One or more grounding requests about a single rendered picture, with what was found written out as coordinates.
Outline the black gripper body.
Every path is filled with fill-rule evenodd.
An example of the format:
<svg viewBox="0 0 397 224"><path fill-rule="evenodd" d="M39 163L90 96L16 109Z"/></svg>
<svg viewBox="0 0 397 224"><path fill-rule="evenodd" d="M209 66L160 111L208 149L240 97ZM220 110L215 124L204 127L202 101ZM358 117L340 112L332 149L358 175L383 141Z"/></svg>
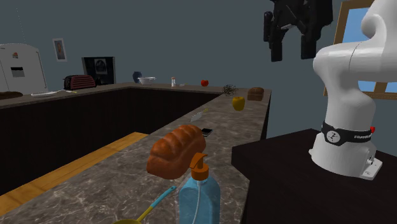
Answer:
<svg viewBox="0 0 397 224"><path fill-rule="evenodd" d="M332 0L271 0L277 28L297 27L300 32L322 28L333 22Z"/></svg>

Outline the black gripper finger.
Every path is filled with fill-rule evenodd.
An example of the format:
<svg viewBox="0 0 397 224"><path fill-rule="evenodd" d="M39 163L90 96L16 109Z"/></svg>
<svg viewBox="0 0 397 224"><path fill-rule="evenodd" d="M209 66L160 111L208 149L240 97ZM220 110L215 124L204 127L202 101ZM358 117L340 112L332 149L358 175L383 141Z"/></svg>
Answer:
<svg viewBox="0 0 397 224"><path fill-rule="evenodd" d="M305 25L301 20L296 23L301 32L301 59L313 59L316 56L317 40L313 34L313 26Z"/></svg>
<svg viewBox="0 0 397 224"><path fill-rule="evenodd" d="M278 26L278 16L274 17L271 11L263 15L263 40L268 42L272 62L282 60L282 39L284 33Z"/></svg>

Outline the wooden framed window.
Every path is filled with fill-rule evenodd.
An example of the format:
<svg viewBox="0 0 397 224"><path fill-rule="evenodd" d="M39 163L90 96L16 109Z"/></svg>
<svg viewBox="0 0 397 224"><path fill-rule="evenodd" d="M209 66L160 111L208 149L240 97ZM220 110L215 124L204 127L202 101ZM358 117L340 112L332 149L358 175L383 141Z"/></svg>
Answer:
<svg viewBox="0 0 397 224"><path fill-rule="evenodd" d="M361 21L374 0L348 0L341 3L333 44L365 41ZM358 81L359 89L373 99L397 100L397 82Z"/></svg>

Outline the small brown bread loaf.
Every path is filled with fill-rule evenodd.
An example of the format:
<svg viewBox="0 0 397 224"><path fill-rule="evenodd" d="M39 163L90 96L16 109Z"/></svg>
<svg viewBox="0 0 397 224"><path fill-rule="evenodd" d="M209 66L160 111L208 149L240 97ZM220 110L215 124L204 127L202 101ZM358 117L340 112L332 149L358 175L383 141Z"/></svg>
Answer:
<svg viewBox="0 0 397 224"><path fill-rule="evenodd" d="M264 89L261 87L250 88L247 92L247 99L249 101L262 101L264 96Z"/></svg>

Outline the yellow apple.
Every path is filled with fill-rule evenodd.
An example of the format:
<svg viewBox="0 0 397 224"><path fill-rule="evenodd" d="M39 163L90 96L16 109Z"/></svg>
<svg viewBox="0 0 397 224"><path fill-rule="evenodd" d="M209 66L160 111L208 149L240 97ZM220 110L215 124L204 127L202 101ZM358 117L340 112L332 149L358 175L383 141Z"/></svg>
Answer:
<svg viewBox="0 0 397 224"><path fill-rule="evenodd" d="M245 98L244 97L234 97L232 99L232 106L236 111L242 111L245 106Z"/></svg>

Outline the dark robot stand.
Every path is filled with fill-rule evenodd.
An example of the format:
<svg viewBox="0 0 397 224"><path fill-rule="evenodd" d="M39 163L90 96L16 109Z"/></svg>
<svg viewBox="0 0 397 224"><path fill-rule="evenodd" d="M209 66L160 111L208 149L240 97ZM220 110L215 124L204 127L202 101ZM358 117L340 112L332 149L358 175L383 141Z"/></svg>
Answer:
<svg viewBox="0 0 397 224"><path fill-rule="evenodd" d="M397 224L397 157L378 151L373 180L341 176L310 155L317 130L232 148L232 165L249 179L240 224Z"/></svg>

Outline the large brown bread loaf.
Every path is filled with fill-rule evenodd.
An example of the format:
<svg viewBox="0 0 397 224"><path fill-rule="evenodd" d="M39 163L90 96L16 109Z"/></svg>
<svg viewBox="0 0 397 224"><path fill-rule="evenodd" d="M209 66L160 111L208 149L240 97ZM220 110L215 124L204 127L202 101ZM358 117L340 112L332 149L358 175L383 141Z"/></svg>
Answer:
<svg viewBox="0 0 397 224"><path fill-rule="evenodd" d="M152 146L146 170L160 178L178 179L188 170L193 156L205 147L200 128L181 125Z"/></svg>

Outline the blue soap dispenser orange pump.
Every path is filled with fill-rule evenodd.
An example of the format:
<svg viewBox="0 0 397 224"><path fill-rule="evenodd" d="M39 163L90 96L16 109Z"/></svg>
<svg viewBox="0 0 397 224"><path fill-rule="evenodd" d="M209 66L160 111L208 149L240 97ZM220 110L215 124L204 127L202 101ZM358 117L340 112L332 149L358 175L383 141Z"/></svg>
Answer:
<svg viewBox="0 0 397 224"><path fill-rule="evenodd" d="M178 224L220 224L221 190L204 163L207 154L196 153L191 174L178 193Z"/></svg>

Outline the black microwave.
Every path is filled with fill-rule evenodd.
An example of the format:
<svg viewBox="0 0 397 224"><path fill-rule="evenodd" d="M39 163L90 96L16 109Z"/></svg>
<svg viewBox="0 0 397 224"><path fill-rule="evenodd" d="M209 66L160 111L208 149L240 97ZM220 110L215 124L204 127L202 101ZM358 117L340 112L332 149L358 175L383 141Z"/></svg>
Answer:
<svg viewBox="0 0 397 224"><path fill-rule="evenodd" d="M96 85L116 83L115 57L82 57L83 71L90 75Z"/></svg>

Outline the red toaster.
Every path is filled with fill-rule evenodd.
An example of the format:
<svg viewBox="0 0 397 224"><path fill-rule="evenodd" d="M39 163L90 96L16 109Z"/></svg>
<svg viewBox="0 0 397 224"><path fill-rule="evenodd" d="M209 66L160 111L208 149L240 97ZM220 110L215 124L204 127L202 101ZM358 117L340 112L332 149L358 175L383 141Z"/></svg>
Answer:
<svg viewBox="0 0 397 224"><path fill-rule="evenodd" d="M90 75L69 75L64 78L65 90L77 90L92 87L96 87L96 84Z"/></svg>

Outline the white refrigerator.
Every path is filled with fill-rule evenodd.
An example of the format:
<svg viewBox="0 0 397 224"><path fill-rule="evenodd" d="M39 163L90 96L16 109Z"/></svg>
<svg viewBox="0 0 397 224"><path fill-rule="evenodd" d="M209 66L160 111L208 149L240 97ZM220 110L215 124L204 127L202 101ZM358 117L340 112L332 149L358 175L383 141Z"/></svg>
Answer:
<svg viewBox="0 0 397 224"><path fill-rule="evenodd" d="M21 43L0 44L0 92L26 95L47 90L37 48Z"/></svg>

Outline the dark brown round loaf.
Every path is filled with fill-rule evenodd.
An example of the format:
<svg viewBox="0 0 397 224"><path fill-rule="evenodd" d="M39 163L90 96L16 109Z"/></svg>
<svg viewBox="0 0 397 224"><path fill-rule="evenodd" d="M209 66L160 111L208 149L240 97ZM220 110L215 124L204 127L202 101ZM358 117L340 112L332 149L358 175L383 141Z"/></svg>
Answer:
<svg viewBox="0 0 397 224"><path fill-rule="evenodd" d="M21 97L21 96L23 96L23 94L20 92L11 92L11 91L0 92L0 100L12 99L12 98L17 98L17 97Z"/></svg>

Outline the framed wall picture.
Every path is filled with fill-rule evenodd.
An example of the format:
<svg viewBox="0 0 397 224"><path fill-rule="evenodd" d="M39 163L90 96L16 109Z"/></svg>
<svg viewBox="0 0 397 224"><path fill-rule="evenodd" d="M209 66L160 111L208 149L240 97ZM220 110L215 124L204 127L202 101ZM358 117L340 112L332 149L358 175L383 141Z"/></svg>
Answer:
<svg viewBox="0 0 397 224"><path fill-rule="evenodd" d="M52 39L57 62L67 62L64 40L62 38Z"/></svg>

